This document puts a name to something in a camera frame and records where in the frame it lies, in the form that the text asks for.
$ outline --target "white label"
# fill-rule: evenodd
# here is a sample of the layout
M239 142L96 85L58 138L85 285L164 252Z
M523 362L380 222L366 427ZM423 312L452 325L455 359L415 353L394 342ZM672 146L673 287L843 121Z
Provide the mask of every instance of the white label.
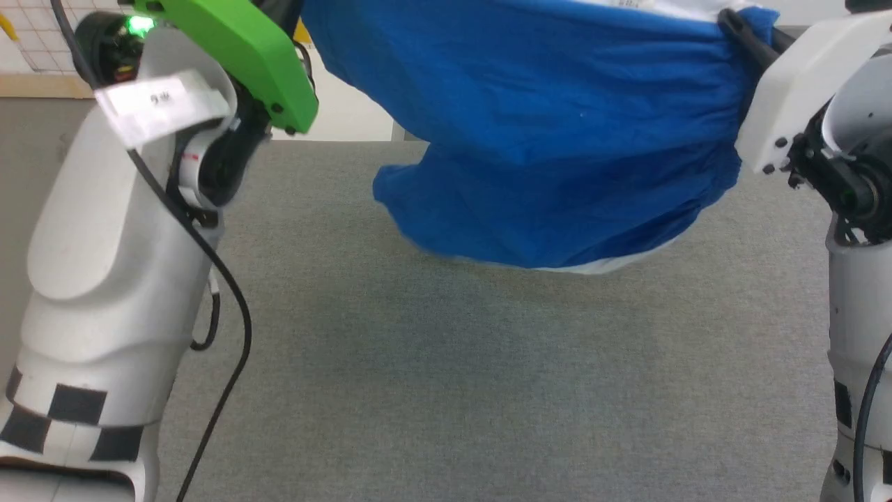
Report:
M656 0L613 0L613 5L627 9L654 10L657 7Z
M96 102L127 148L229 114L226 98L197 71L101 89Z

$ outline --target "black cable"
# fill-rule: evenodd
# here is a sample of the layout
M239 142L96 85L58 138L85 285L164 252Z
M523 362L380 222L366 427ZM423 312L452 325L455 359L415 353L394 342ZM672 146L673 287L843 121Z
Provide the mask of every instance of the black cable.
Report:
M75 39L74 30L71 28L71 24L68 21L68 17L65 15L65 10L62 7L62 0L50 0L50 5L53 7L53 14L55 15L56 22L59 23L59 28L62 30L62 36L65 38L65 43L68 45L71 50L71 56L74 58L75 64L79 65L80 68L83 69L83 75L87 84L93 90L97 90L99 86L99 79L96 77L93 72L93 68L87 63L87 58L84 55L83 51L80 49L78 45L78 41ZM223 276L223 280L226 281L227 285L230 289L232 289L233 296L235 297L235 301L238 304L239 309L242 311L242 319L244 321L244 345L242 348L242 355L238 360L238 364L235 366L235 370L232 373L232 376L229 378L229 382L227 382L226 387L223 389L223 394L220 396L219 402L217 403L217 407L214 409L213 414L211 415L211 419L208 421L208 426L204 431L204 435L202 436L202 440L198 445L198 449L195 452L195 457L192 460L192 464L189 465L189 471L186 473L186 477L183 480L183 484L180 487L179 494L177 495L177 502L183 502L186 498L186 493L189 491L189 487L192 484L192 479L195 476L195 472L198 470L198 464L202 461L202 456L204 455L204 450L207 448L208 443L211 440L211 435L214 432L214 428L217 426L217 422L220 416L223 413L223 408L226 407L226 402L229 399L230 394L232 394L232 390L235 388L235 384L238 382L239 377L242 375L242 371L244 371L244 367L248 364L248 357L251 354L251 343L252 343L252 322L251 322L251 310L248 308L248 302L244 298L244 294L242 293L241 288L238 286L238 282L235 281L235 277L233 277L232 272L229 271L229 268L220 259L217 252L211 247L210 244L198 233L198 230L192 224L192 221L186 216L186 213L183 212L179 207L177 207L176 203L168 197L167 193L165 193L164 188L161 187L161 184L158 180L155 179L152 172L149 170L149 167L145 164L143 158L139 155L136 150L128 150L127 151L130 160L133 161L133 164L136 166L136 170L139 171L140 176L142 176L143 180L145 180L146 184L148 184L149 188L158 197L158 200L167 208L168 212L177 220L180 226L189 234L189 237L195 241L195 244L210 258L211 262L217 268L220 275Z
M189 346L195 352L204 352L211 348L214 339L217 337L217 327L220 322L220 293L211 293L211 325L208 327L208 336L204 342L199 343L198 340L192 340Z
M855 428L855 460L852 465L852 478L855 480L855 502L864 502L864 444L867 440L867 421L873 406L873 397L880 385L880 377L886 371L886 362L892 355L892 334L886 339L880 355L873 363L871 375L864 387L861 407L858 409L858 424Z
M310 85L313 86L313 90L316 90L316 81L313 79L313 61L310 59L310 51L297 40L294 40L293 42L303 58L303 68L307 72L307 79L310 79Z

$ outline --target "yellow object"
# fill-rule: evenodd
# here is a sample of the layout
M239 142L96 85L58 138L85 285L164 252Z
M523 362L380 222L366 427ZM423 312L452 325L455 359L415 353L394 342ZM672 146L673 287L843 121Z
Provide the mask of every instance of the yellow object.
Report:
M310 40L310 33L307 31L307 27L303 26L303 21L297 23L297 30L294 32L294 40L305 46L313 43L313 41Z
M2 29L10 40L13 42L19 40L19 36L15 34L15 28L12 23L0 13L0 29Z

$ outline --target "blue fabric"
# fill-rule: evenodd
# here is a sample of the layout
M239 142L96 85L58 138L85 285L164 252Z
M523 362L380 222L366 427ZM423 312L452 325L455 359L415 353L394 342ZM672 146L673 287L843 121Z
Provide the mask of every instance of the blue fabric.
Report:
M742 14L770 40L776 12ZM328 70L431 142L374 194L434 253L649 251L737 181L757 76L715 23L570 0L307 0L303 18Z

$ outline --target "white wall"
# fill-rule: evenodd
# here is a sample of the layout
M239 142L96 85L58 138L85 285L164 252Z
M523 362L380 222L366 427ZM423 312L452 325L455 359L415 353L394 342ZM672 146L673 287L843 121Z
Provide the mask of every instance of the white wall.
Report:
M0 73L33 73L15 42L0 29Z
M780 11L781 25L808 25L817 21L844 16L846 0L756 0L759 4Z
M390 141L393 119L377 103L326 71L319 53L310 49L319 114L310 133L289 138L283 131L273 139L313 141Z

